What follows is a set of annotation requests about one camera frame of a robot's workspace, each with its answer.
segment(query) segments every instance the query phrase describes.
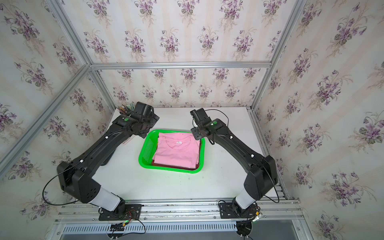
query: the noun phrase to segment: white tabletop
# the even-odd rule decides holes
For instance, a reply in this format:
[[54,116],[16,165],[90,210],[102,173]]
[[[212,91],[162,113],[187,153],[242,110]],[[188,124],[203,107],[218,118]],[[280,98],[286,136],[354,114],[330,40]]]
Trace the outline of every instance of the white tabletop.
[[[198,108],[155,108],[160,117],[153,129],[190,131],[190,111]],[[220,109],[229,117],[229,129],[246,145],[261,154],[261,147],[245,107]],[[218,111],[208,111],[211,119],[227,122]],[[114,120],[120,114],[116,110]],[[220,199],[237,196],[243,189],[246,173],[241,165],[220,145],[212,146],[206,139],[204,166],[195,174],[158,169],[146,169],[138,158],[144,139],[135,136],[120,145],[108,164],[101,166],[93,179],[103,188],[126,200],[159,199]],[[267,196],[276,197],[274,189]]]

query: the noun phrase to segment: wallpaper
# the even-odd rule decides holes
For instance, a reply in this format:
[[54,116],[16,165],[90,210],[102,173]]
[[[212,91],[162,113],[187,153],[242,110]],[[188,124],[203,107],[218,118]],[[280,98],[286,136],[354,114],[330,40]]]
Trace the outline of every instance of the wallpaper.
[[63,0],[95,63],[270,60],[294,0]]
[[0,1],[0,159],[79,68],[45,1]]
[[249,106],[266,68],[102,70],[116,104],[154,107]]
[[382,239],[384,5],[309,0],[257,109],[315,239]]
[[[111,115],[93,83],[83,79],[1,180],[0,211],[12,221],[0,219],[0,239],[45,238],[59,208],[43,202],[44,185],[58,164],[78,157],[102,135]],[[44,194],[55,204],[74,201],[57,178]],[[15,232],[16,223],[23,231]]]

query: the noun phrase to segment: black cable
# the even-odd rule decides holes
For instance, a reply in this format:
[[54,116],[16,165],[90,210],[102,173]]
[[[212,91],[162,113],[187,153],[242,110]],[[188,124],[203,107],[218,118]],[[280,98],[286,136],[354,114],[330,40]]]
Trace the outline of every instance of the black cable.
[[224,114],[224,116],[228,119],[228,122],[227,122],[227,127],[228,127],[228,125],[229,125],[229,118],[227,117],[227,115],[226,115],[225,113],[223,113],[222,111],[217,110],[217,109],[208,109],[208,110],[206,110],[206,111],[210,111],[210,110],[219,111],[219,112],[221,112],[222,114]]
[[47,182],[47,184],[46,184],[46,185],[44,186],[44,188],[43,188],[43,192],[41,193],[41,197],[43,198],[44,202],[46,202],[46,203],[49,204],[49,205],[53,205],[53,206],[63,206],[63,205],[72,204],[72,203],[78,201],[78,200],[76,200],[76,201],[69,202],[69,203],[66,203],[66,204],[53,204],[53,203],[48,202],[48,201],[45,199],[45,197],[44,197],[45,188],[47,187],[48,183],[50,183],[55,177],[59,176],[60,174],[64,173],[65,171],[68,171],[68,170],[71,169],[71,168],[74,168],[74,167],[75,167],[76,165],[78,165],[78,164],[80,164],[80,162],[77,163],[77,164],[75,164],[75,165],[73,165],[72,167],[70,167],[70,168],[68,168],[68,169],[65,169],[65,170],[62,171],[61,173],[59,173],[59,174],[57,174],[56,176],[52,177],[51,180],[49,180],[49,181]]
[[141,223],[141,225],[143,225],[143,227],[144,227],[144,232],[130,232],[130,233],[123,234],[123,235],[121,235],[120,237],[125,236],[125,235],[128,235],[128,234],[144,234],[144,233],[147,232],[147,229],[145,228],[144,224],[143,224],[139,219],[135,219],[135,218],[134,218],[134,220],[139,221],[139,222]]
[[[267,160],[265,160],[264,158],[263,158],[263,160],[266,161],[266,162],[268,163],[268,165],[269,165],[269,168],[271,168],[271,165],[269,164],[269,162],[268,162]],[[272,202],[278,204],[278,203],[280,202],[280,198],[279,198],[279,195],[277,194],[277,190],[276,190],[275,184],[273,183],[273,180],[272,180],[272,178],[271,178],[271,175],[269,175],[269,172],[265,169],[265,167],[264,167],[263,164],[262,164],[262,167],[264,168],[264,170],[266,171],[266,173],[267,173],[268,176],[269,176],[269,179],[270,179],[271,182],[272,182],[273,188],[275,189],[275,192],[276,192],[276,195],[277,195],[277,202],[274,201],[272,198],[268,197],[267,195],[264,195],[264,196],[267,197],[267,198],[269,198]]]

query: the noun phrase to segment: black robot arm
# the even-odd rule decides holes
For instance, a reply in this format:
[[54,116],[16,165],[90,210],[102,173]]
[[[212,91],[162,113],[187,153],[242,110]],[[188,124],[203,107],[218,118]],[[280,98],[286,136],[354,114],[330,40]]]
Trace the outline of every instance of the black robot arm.
[[124,215],[125,200],[110,193],[92,179],[97,169],[110,158],[115,149],[132,135],[145,138],[159,120],[153,107],[137,102],[135,109],[117,117],[108,130],[83,154],[72,162],[57,166],[60,187],[82,203],[92,203],[116,215]]
[[191,115],[197,125],[191,129],[195,139],[207,137],[211,144],[218,143],[247,173],[244,190],[234,199],[238,207],[247,209],[278,183],[275,160],[271,156],[264,157],[249,148],[220,119],[212,121],[203,108],[192,110]]

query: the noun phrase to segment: folded t-shirt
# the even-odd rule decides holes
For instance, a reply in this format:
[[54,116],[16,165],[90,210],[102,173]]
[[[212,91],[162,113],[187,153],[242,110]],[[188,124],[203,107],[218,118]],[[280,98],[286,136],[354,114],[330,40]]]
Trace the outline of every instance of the folded t-shirt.
[[199,164],[200,141],[192,133],[159,133],[155,164],[194,169]]

